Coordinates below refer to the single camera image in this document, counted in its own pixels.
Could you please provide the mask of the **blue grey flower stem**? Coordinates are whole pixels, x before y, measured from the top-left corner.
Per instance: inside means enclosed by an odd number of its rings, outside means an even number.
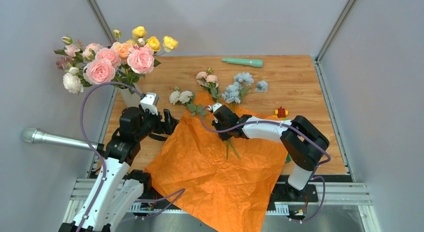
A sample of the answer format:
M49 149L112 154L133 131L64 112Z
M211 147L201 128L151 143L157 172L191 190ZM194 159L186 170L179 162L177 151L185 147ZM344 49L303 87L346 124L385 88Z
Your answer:
M242 102L244 96L252 91L254 79L250 73L238 73L234 76L234 82L225 88L221 97L228 104L232 112L236 111L237 106Z

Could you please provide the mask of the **orange yellow wrapping paper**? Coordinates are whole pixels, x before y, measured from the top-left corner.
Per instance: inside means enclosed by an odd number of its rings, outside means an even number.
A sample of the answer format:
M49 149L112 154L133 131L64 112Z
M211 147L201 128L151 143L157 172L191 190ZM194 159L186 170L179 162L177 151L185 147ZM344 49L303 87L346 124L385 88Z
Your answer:
M227 148L185 112L146 166L162 195L184 189L176 206L217 231L260 231L287 150L263 139L234 139Z

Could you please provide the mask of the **yellow rose stem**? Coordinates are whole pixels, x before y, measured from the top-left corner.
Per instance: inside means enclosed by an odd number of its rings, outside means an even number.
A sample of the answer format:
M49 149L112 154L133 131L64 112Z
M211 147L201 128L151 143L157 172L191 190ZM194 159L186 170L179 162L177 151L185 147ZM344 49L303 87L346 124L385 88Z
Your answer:
M146 38L147 31L143 26L134 28L131 31L131 35L136 48L148 47L156 56L170 53L173 50L176 50L179 46L179 42L170 36L164 36L161 41L155 36Z

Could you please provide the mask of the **large pink rose stem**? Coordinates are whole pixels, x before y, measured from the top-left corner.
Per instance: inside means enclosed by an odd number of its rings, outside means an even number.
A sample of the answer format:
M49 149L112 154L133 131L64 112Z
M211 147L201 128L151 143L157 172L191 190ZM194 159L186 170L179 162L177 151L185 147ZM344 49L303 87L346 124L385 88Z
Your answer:
M120 65L121 58L118 52L113 49L103 48L96 53L94 60L84 67L83 77L92 85L111 82Z

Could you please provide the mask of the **pink white rose stem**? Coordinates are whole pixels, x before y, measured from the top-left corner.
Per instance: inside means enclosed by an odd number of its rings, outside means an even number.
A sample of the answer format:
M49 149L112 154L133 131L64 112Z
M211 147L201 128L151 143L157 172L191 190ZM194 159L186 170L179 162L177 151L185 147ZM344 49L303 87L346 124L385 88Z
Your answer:
M119 58L123 64L127 63L127 58L130 54L130 49L136 45L134 40L128 40L124 43L120 43L118 39L121 37L122 33L118 29L112 31L112 35L115 38L115 42L112 44L111 49L118 53Z

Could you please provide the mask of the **black ribbon with gold text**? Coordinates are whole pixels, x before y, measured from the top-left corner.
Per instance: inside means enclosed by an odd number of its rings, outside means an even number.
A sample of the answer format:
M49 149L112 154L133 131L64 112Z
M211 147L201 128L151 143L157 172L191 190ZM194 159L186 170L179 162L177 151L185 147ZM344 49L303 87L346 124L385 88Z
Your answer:
M162 135L159 134L155 134L155 133L151 133L148 135L151 139L156 140L156 141L166 141L167 137L164 137Z

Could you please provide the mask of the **flower bouquet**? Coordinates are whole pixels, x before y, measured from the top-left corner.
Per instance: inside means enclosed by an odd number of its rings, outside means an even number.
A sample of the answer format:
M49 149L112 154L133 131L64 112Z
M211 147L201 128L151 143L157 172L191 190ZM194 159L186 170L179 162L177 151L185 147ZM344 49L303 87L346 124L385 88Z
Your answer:
M213 70L208 68L206 71L199 72L195 76L196 81L201 87L206 89L212 96L215 102L224 102L221 93L219 92L218 77L213 75Z

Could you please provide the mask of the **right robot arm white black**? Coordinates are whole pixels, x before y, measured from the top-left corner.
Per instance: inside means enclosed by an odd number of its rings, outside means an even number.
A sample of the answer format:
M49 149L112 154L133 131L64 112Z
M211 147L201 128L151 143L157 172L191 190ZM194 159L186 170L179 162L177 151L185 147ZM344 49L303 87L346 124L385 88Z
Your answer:
M327 149L329 140L305 117L296 116L293 120L261 119L253 115L238 116L221 103L208 106L213 114L212 126L221 140L230 138L263 139L282 144L295 163L285 187L291 200L299 200L306 193L305 186L316 169L331 160Z

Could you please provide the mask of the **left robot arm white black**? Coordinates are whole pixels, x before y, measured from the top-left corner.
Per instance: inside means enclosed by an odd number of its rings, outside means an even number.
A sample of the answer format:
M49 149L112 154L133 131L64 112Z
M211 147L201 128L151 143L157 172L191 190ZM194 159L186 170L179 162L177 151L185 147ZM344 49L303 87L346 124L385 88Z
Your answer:
M152 108L128 107L122 111L119 128L102 153L102 167L80 212L60 231L115 231L128 209L153 193L147 172L128 170L146 137L164 141L178 125L170 110L154 113Z

